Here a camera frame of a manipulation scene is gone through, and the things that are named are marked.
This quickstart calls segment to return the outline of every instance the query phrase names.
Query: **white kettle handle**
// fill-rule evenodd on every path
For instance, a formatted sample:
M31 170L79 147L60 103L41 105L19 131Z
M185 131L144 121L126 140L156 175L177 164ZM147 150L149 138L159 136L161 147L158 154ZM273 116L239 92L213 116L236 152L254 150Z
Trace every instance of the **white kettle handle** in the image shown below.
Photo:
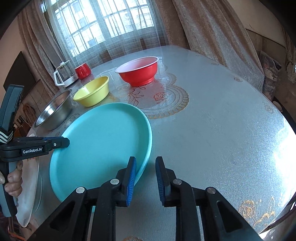
M60 84L57 82L57 75L59 76L59 79L61 81ZM65 83L62 81L62 78L61 78L61 76L60 76L60 74L59 74L59 72L57 70L54 72L54 83L55 83L56 86L65 85Z

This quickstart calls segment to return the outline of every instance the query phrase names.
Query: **round tray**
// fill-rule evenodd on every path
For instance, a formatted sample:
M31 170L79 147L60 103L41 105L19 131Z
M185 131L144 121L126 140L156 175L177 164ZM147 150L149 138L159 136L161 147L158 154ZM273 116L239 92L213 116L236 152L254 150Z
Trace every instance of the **round tray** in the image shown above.
M115 178L136 157L136 182L152 148L152 131L144 113L126 103L98 106L75 120L63 133L68 148L52 154L49 176L52 189L62 202L77 187L100 187Z

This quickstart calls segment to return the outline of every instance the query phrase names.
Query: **beige wall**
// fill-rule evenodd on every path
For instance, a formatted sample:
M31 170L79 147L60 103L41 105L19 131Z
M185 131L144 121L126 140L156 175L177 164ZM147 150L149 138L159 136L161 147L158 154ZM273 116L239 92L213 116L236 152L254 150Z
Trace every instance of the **beige wall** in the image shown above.
M285 46L280 22L259 0L228 0L228 2L246 29Z
M22 39L19 34L18 22L17 19L15 19L0 40L0 103L2 103L5 95L5 90L3 88L4 81L20 51L23 52L35 80L38 80L38 74L34 70L32 63L28 61L28 52L22 43Z

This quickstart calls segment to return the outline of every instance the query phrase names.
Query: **window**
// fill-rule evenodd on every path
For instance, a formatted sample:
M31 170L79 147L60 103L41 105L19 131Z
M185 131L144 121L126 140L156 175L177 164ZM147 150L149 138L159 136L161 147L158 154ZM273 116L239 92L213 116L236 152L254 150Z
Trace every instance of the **window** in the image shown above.
M155 25L146 0L50 0L50 3L72 57L105 40Z

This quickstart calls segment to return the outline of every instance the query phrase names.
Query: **table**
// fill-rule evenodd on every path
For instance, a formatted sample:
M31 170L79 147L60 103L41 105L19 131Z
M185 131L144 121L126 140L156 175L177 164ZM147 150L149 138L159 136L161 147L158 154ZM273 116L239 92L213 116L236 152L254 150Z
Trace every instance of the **table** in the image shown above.
M143 56L159 56L156 80L131 87L114 72ZM110 77L109 95L98 105L126 102L148 117L153 133L147 167L129 208L117 208L117 240L175 240L175 209L158 195L155 158L191 186L213 186L257 231L283 210L296 192L296 136L282 114L260 92L226 67L195 52L165 46L129 54L92 69L70 88L72 95L97 76ZM91 108L73 103L54 131L32 128L38 136L60 136ZM51 154L40 157L43 190L31 223L39 226L60 204L49 182Z

